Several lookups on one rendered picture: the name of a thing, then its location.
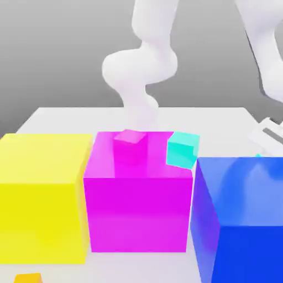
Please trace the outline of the large magenta box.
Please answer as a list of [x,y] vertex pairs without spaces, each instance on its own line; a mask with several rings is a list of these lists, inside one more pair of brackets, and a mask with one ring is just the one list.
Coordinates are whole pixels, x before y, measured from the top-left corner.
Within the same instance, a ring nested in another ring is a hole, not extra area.
[[115,132],[99,132],[83,176],[91,250],[100,253],[186,251],[192,172],[166,163],[171,132],[149,132],[136,165],[113,156]]

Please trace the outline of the small magenta cube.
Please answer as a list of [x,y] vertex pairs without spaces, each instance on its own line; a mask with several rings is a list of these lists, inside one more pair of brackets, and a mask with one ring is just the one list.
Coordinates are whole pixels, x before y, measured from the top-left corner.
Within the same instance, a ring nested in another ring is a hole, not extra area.
[[148,134],[125,129],[113,137],[113,155],[115,162],[138,164],[148,154]]

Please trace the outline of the large blue box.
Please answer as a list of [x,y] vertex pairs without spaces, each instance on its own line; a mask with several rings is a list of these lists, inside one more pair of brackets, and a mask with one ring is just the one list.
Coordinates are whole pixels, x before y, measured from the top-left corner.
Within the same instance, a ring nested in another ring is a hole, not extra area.
[[283,283],[283,158],[199,158],[190,230],[201,283]]

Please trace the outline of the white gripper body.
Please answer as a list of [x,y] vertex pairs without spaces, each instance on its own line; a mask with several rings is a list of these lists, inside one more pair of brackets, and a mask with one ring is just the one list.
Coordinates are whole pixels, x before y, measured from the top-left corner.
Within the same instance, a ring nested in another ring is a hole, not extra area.
[[249,139],[259,145],[268,156],[283,157],[283,121],[264,118],[251,131]]

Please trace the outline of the large yellow box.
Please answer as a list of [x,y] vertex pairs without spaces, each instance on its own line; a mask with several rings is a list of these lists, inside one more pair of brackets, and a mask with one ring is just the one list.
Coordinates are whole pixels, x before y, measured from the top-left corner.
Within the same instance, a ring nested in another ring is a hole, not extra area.
[[0,138],[0,264],[83,264],[90,134]]

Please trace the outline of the small orange cube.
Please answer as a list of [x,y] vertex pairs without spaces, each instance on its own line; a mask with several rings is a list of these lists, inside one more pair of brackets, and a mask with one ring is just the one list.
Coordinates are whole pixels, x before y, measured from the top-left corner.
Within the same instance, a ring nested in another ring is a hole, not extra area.
[[43,283],[40,273],[17,274],[13,283]]

